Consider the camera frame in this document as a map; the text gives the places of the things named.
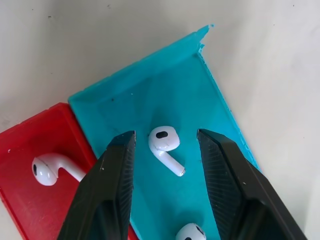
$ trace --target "teal plastic tray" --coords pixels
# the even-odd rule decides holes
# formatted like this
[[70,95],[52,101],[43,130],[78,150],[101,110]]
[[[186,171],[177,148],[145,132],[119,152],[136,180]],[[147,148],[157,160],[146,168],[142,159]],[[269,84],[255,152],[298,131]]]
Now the teal plastic tray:
[[[136,131],[130,222],[141,240],[174,240],[188,223],[200,225],[208,240],[220,239],[206,190],[197,129],[234,140],[258,168],[201,55],[201,39],[209,28],[69,98],[97,158],[114,136]],[[165,125],[174,127],[180,137],[180,146],[170,154],[185,166],[182,177],[157,160],[148,146],[150,131]]]

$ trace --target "red tray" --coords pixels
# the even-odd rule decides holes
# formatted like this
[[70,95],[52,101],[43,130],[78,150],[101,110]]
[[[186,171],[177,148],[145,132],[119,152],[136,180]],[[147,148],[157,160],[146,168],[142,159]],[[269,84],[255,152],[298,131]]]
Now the red tray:
[[[53,186],[39,184],[34,157],[60,153],[88,172],[96,157],[66,103],[0,133],[0,196],[25,240],[55,240],[79,183],[63,169]],[[137,240],[129,228],[129,240]]]

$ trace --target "wireless earphone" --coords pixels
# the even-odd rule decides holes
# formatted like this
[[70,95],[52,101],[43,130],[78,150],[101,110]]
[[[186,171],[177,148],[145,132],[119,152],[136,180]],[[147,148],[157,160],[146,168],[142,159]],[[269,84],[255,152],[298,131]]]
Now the wireless earphone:
[[185,225],[175,236],[175,240],[206,240],[206,234],[195,223]]
[[37,156],[32,162],[32,172],[35,179],[45,186],[52,186],[56,183],[59,168],[65,169],[79,182],[86,175],[70,158],[58,153]]
[[156,127],[149,135],[149,148],[152,153],[174,174],[181,177],[186,169],[167,153],[179,145],[179,136],[172,126]]

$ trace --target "white earbud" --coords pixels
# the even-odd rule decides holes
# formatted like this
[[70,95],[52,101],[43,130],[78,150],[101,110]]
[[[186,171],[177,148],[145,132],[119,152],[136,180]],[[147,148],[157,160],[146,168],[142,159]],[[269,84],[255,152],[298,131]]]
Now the white earbud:
[[32,162],[32,172],[35,179],[45,186],[52,186],[56,183],[59,168],[65,169],[79,182],[86,175],[70,158],[58,153],[37,156]]
[[152,153],[174,174],[181,177],[186,169],[167,153],[179,145],[179,136],[172,126],[156,127],[149,135],[149,148]]
[[206,234],[195,223],[185,225],[175,236],[175,240],[206,240]]

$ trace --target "earbud stem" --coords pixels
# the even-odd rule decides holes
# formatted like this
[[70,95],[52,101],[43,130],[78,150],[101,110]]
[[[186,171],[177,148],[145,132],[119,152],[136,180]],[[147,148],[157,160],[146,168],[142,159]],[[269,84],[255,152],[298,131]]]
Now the earbud stem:
[[185,174],[186,169],[177,160],[170,156],[166,151],[152,150],[156,158],[162,162],[168,169],[170,169],[175,175],[181,177]]

